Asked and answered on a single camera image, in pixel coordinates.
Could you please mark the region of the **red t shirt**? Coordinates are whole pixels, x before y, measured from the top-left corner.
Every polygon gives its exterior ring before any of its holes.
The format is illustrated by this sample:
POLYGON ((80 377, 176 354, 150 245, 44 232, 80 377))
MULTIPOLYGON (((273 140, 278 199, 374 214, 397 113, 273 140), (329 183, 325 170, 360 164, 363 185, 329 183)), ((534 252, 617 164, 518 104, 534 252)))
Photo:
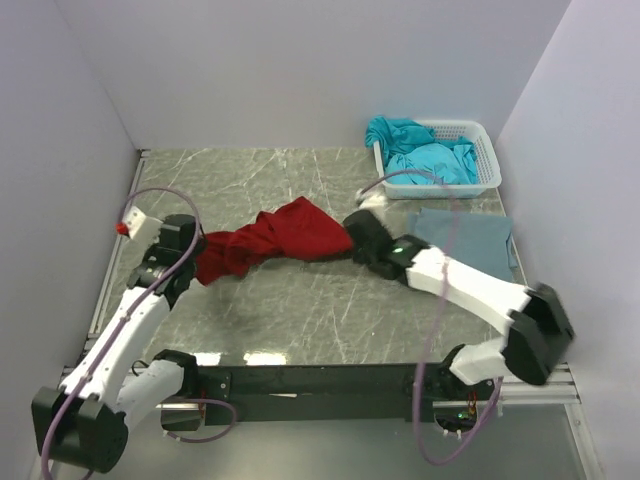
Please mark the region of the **red t shirt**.
POLYGON ((305 197, 235 231, 205 235, 206 248, 197 257, 196 279, 204 286, 225 276, 242 277, 251 267, 272 258, 305 262, 349 253, 353 242, 344 227, 305 197))

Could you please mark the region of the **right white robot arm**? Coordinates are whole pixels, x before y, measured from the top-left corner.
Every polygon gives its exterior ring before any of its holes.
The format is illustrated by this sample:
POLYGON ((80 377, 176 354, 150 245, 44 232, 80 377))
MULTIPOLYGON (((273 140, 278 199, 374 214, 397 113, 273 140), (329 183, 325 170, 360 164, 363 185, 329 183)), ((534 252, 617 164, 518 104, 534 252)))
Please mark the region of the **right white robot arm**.
POLYGON ((358 210, 343 221, 354 261, 410 289, 441 294, 500 336, 450 352, 440 367, 444 395, 460 399, 490 378, 514 376, 542 386, 574 340, 564 307, 550 286, 530 288, 485 274, 413 235, 394 238, 378 216, 358 210))

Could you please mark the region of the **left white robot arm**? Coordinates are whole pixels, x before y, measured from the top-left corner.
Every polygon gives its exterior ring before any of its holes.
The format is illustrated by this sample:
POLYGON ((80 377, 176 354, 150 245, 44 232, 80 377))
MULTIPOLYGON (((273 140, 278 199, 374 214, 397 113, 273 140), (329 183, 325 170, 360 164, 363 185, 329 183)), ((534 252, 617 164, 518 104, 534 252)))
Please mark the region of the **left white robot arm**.
POLYGON ((159 325, 196 273, 204 249, 197 216, 175 214, 153 222, 131 210, 124 225, 130 238, 153 224, 157 240, 132 272, 128 288, 107 328, 80 364, 57 388, 41 388, 31 404, 41 476, 56 461, 107 473, 121 458, 131 431, 157 404, 186 402, 200 388, 196 358, 160 352, 139 377, 125 379, 159 325))

